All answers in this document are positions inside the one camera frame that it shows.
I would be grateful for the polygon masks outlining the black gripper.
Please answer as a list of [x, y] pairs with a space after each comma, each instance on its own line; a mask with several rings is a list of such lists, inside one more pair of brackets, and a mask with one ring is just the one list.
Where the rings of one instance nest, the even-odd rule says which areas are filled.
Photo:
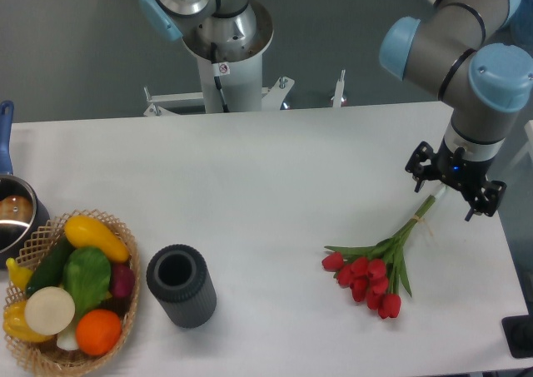
[[492, 217], [503, 200], [507, 184], [486, 179], [489, 160], [469, 161], [465, 154], [462, 147], [452, 152], [446, 144], [441, 144], [435, 153], [422, 141], [412, 152], [405, 170], [416, 183], [414, 192], [419, 192], [426, 181], [438, 180], [463, 193], [470, 206], [466, 221], [474, 215]]

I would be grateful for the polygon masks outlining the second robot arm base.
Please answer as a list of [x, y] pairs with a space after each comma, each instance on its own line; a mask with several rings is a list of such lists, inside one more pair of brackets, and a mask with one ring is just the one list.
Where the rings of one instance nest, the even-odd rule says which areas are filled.
[[165, 40], [182, 40], [212, 63], [240, 62], [266, 51], [270, 13], [257, 0], [138, 0], [142, 14]]

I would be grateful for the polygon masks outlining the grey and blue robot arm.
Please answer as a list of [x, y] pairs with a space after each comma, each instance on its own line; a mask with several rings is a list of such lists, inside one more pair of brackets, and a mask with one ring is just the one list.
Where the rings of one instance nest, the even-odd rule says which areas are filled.
[[440, 181], [459, 191], [468, 216], [493, 216], [506, 191], [486, 174], [532, 91], [532, 57], [487, 43], [511, 20], [521, 0], [434, 0], [422, 22], [403, 17], [385, 35], [381, 66], [436, 96], [453, 112], [438, 149], [421, 142], [406, 171], [421, 188]]

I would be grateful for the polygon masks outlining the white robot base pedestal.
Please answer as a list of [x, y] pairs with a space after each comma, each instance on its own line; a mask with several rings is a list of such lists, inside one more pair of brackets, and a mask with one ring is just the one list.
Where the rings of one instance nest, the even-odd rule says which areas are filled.
[[192, 107], [206, 114], [228, 112], [277, 111], [289, 108], [286, 98], [295, 81], [280, 76], [269, 87], [263, 85], [263, 56], [244, 61], [213, 63], [197, 59], [202, 89], [199, 92], [151, 95], [144, 89], [145, 117], [172, 116]]

